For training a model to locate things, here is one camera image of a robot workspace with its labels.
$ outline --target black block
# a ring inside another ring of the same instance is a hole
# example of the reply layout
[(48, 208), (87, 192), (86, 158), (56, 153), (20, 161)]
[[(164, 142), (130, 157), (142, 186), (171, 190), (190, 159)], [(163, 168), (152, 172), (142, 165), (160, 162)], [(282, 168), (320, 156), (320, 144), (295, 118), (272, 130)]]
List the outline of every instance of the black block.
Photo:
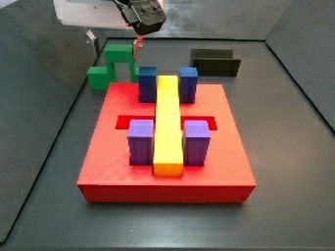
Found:
[(239, 64), (234, 50), (191, 50), (190, 65), (198, 69), (199, 76), (236, 76)]

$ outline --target blue block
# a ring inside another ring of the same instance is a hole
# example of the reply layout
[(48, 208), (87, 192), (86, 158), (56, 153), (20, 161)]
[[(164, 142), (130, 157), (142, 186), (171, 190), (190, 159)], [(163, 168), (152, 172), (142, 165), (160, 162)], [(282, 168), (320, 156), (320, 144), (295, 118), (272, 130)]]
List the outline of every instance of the blue block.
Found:
[(183, 131), (183, 157), (186, 166), (204, 166), (211, 141), (206, 121), (186, 121)]
[(182, 67), (179, 69), (179, 97), (180, 103), (194, 103), (196, 84), (198, 84), (196, 68)]
[(154, 121), (132, 120), (128, 128), (131, 165), (151, 166), (154, 162)]
[(158, 67), (139, 68), (139, 102), (156, 103), (158, 98)]

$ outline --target toy block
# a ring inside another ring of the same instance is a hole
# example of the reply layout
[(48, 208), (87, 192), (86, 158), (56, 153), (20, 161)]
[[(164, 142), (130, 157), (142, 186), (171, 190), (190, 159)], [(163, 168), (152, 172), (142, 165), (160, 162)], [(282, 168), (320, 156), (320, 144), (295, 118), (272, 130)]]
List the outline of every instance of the toy block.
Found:
[(110, 63), (132, 63), (131, 44), (107, 44), (103, 49), (106, 61)]
[(154, 150), (155, 176), (182, 176), (183, 149), (176, 75), (159, 75)]
[(154, 121), (132, 120), (128, 129), (131, 165), (152, 165), (154, 159)]
[(148, 166), (130, 165), (127, 129), (114, 129), (119, 116), (154, 116), (155, 104), (139, 103), (139, 85), (110, 86), (78, 186), (90, 202), (240, 203), (256, 182), (235, 126), (224, 88), (198, 84), (196, 103), (180, 104), (186, 118), (215, 117), (204, 167), (183, 167), (182, 176), (152, 175)]
[(196, 68), (182, 67), (179, 69), (179, 81), (180, 103), (194, 103), (198, 84)]
[(107, 67), (91, 67), (88, 70), (90, 87), (92, 90), (107, 90), (114, 77), (108, 73)]
[(132, 55), (132, 45), (128, 44), (107, 44), (103, 49), (106, 64), (108, 67), (108, 72), (115, 75), (115, 81), (118, 79), (115, 64), (128, 63), (131, 72), (131, 81), (138, 82), (138, 64)]
[(156, 67), (140, 67), (139, 68), (139, 101), (140, 103), (156, 103)]
[(236, 76), (240, 59), (234, 50), (192, 49), (191, 67), (200, 76)]
[(183, 131), (183, 158), (186, 166), (204, 166), (211, 133), (206, 121), (186, 121)]

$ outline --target gray wall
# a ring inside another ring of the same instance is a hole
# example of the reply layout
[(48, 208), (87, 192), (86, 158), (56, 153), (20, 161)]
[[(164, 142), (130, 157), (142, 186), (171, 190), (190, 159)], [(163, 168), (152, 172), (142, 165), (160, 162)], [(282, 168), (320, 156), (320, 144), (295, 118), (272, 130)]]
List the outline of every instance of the gray wall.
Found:
[[(167, 0), (167, 23), (155, 37), (266, 40), (292, 0)], [(108, 37), (134, 36), (110, 31)]]
[(267, 44), (335, 129), (335, 1), (295, 0)]
[(52, 1), (0, 10), (0, 242), (12, 227), (95, 61)]

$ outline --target purple block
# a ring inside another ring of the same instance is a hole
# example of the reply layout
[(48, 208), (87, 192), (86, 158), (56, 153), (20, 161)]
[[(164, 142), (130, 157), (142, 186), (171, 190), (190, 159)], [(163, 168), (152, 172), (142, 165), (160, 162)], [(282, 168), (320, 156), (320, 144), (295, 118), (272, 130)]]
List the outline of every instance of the purple block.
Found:
[(132, 120), (128, 128), (131, 165), (147, 166), (154, 161), (154, 121)]
[(186, 121), (183, 154), (186, 166), (204, 166), (211, 133), (207, 121)]

